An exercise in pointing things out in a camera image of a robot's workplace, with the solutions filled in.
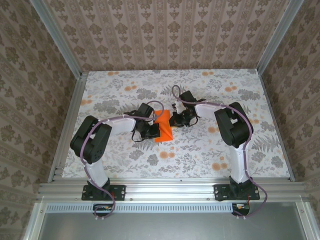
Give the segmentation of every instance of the gray panel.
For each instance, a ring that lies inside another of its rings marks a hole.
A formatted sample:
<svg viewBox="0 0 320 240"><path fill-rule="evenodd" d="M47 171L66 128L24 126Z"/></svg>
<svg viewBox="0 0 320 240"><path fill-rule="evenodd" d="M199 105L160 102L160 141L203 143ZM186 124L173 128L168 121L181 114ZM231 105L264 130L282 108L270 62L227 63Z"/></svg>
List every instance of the gray panel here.
<svg viewBox="0 0 320 240"><path fill-rule="evenodd" d="M246 220L230 213L49 213L41 240L304 240L294 203L268 203Z"/></svg>

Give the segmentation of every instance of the patterned wallpaper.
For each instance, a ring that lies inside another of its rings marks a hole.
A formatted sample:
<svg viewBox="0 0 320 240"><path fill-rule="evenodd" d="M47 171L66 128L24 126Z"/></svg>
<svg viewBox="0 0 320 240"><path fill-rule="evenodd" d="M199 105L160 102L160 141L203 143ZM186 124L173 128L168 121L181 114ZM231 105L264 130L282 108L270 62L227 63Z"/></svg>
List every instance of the patterned wallpaper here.
<svg viewBox="0 0 320 240"><path fill-rule="evenodd" d="M320 0L304 1L262 77L320 223Z"/></svg>
<svg viewBox="0 0 320 240"><path fill-rule="evenodd" d="M82 71L255 68L290 0L44 0Z"/></svg>
<svg viewBox="0 0 320 240"><path fill-rule="evenodd" d="M0 1L0 239L20 239L75 79L27 0Z"/></svg>

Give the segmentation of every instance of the table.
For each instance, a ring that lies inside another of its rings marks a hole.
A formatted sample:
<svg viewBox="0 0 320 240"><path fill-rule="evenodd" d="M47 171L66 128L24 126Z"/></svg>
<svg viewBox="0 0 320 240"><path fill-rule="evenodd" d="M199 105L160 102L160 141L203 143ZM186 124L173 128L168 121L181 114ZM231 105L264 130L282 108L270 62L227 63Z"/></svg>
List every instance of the table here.
<svg viewBox="0 0 320 240"><path fill-rule="evenodd" d="M179 85L196 99L239 102L254 134L248 171L253 177L288 178L284 149L276 131L256 69L136 70L89 72L73 134L86 116L100 120L137 110L141 103L161 101L173 110L171 88ZM160 106L152 105L156 110ZM230 175L230 155L215 119L199 119L190 128L172 130L173 141L133 142L131 133L111 137L102 157L111 178L224 178ZM63 178L86 176L80 159L69 149Z"/></svg>

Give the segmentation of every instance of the orange object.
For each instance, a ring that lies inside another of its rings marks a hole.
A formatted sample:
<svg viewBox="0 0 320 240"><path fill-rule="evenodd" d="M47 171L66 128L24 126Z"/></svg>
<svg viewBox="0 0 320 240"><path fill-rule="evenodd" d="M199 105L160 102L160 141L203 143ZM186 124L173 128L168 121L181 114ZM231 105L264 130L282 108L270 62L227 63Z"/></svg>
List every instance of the orange object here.
<svg viewBox="0 0 320 240"><path fill-rule="evenodd" d="M155 115L160 115L162 110L155 111ZM154 139L156 143L172 141L174 139L172 135L172 129L169 124L170 111L164 110L163 114L154 122L159 124L160 137Z"/></svg>

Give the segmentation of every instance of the floral patterned surface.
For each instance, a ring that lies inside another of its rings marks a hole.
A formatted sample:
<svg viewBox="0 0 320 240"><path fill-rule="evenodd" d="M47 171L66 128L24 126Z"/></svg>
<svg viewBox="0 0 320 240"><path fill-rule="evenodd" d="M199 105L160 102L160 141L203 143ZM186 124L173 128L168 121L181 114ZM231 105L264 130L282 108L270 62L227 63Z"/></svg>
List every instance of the floral patterned surface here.
<svg viewBox="0 0 320 240"><path fill-rule="evenodd" d="M254 177L288 177L288 167L255 69L97 71L88 75L74 133L84 118L105 119L161 101L173 110L171 87L180 85L196 99L239 102L253 124L249 172ZM215 119L174 128L173 141L133 142L131 133L111 137L102 157L113 178L217 178L230 175L230 154ZM63 177L85 177L80 159L69 149Z"/></svg>

